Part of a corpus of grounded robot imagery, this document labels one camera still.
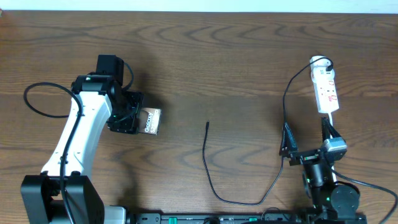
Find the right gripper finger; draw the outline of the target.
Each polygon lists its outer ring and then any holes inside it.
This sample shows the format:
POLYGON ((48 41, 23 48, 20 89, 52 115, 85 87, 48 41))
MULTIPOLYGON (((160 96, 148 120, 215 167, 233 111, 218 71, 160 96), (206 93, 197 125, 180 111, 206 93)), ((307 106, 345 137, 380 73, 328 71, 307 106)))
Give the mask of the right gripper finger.
POLYGON ((321 118, 322 125, 322 139, 327 140, 331 138, 340 138, 341 135, 330 123, 330 120, 326 117, 321 118))
POLYGON ((291 153, 298 151, 297 142, 294 138, 293 132, 287 122, 284 123, 282 128, 282 140, 280 145, 280 156, 287 156, 291 153))

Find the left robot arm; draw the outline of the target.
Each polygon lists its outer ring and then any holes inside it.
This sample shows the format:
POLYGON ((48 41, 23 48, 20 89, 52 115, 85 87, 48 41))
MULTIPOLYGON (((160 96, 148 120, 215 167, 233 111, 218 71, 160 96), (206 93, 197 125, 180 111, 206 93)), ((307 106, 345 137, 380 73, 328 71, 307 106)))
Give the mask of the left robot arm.
POLYGON ((125 206, 105 205, 91 181, 92 168, 104 127, 137 134, 143 95, 129 91, 123 76, 89 73, 80 75, 70 88, 50 82, 34 83, 58 88, 71 97, 71 108, 59 142, 40 174, 26 175, 21 195, 30 223, 132 223, 125 206))

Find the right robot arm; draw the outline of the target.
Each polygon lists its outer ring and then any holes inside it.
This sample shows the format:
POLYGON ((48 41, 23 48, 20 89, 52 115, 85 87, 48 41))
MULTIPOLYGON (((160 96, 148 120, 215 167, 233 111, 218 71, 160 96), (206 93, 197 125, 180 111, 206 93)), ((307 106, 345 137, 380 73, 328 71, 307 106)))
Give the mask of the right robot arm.
POLYGON ((331 167, 346 154, 347 144, 328 118, 322 118, 322 139, 318 149, 300 152, 289 124, 282 128, 279 155, 288 158, 290 166, 303 166, 304 189, 313 203, 297 218, 302 223, 354 223, 360 220, 356 214, 360 192, 355 185, 333 178, 331 167))

